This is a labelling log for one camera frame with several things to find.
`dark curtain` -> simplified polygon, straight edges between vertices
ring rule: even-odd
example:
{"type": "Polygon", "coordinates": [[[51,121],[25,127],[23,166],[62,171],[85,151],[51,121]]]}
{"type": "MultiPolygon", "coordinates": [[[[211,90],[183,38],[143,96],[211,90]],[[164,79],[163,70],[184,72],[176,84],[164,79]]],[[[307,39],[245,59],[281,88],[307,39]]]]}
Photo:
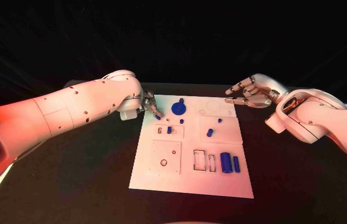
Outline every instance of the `dark curtain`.
{"type": "Polygon", "coordinates": [[[347,102],[345,0],[0,0],[0,104],[118,69],[141,82],[254,73],[347,102]]]}

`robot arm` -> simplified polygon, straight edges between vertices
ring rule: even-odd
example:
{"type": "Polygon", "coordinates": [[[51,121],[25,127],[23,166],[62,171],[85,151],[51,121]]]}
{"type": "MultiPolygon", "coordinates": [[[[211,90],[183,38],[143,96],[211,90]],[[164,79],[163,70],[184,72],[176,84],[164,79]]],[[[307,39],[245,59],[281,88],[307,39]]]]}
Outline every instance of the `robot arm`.
{"type": "Polygon", "coordinates": [[[274,132],[286,129],[306,143],[313,143],[326,135],[347,153],[347,106],[332,95],[315,89],[290,92],[263,74],[244,79],[226,89],[225,94],[241,88],[244,98],[225,98],[226,103],[264,108],[274,102],[276,112],[264,121],[274,132]]]}
{"type": "Polygon", "coordinates": [[[0,106],[0,173],[38,143],[114,111],[119,112],[121,120],[135,118],[140,111],[163,116],[153,95],[141,90],[134,73],[125,70],[0,106]]]}

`table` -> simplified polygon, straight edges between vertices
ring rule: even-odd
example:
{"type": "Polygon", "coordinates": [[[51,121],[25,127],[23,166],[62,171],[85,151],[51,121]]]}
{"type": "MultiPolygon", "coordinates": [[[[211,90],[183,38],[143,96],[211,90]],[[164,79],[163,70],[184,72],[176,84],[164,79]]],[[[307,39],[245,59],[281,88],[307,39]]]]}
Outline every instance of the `table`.
{"type": "MultiPolygon", "coordinates": [[[[156,94],[212,97],[228,87],[141,85],[156,94]]],[[[0,186],[1,223],[347,221],[347,155],[326,137],[309,145],[276,134],[263,123],[274,106],[235,111],[254,199],[128,189],[143,114],[121,121],[114,113],[12,165],[0,186]]]]}

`white foam board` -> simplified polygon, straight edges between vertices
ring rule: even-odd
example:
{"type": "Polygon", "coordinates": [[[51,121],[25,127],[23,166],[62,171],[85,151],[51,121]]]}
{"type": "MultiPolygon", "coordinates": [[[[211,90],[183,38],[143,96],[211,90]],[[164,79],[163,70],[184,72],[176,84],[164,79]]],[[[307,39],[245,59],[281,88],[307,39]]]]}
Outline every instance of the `white foam board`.
{"type": "Polygon", "coordinates": [[[252,198],[234,105],[215,97],[156,95],[154,98],[164,117],[156,120],[150,112],[144,113],[128,187],[252,198]],[[170,107],[179,98],[183,98],[186,112],[176,116],[170,107]],[[213,132],[206,137],[209,128],[213,132]],[[203,161],[200,156],[193,158],[195,150],[205,151],[205,171],[193,170],[193,161],[197,160],[199,164],[203,161]],[[222,152],[238,157],[239,173],[222,173],[222,152]],[[215,172],[209,171],[209,155],[213,155],[215,172]]]}

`circular hole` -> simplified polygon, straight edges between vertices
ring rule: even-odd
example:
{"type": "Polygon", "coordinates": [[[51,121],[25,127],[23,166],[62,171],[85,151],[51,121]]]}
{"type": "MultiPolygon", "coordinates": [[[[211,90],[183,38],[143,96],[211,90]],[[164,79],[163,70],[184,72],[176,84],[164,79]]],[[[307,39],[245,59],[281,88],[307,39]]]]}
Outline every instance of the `circular hole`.
{"type": "Polygon", "coordinates": [[[167,164],[167,161],[166,160],[160,160],[160,165],[166,166],[166,164],[167,164]]]}

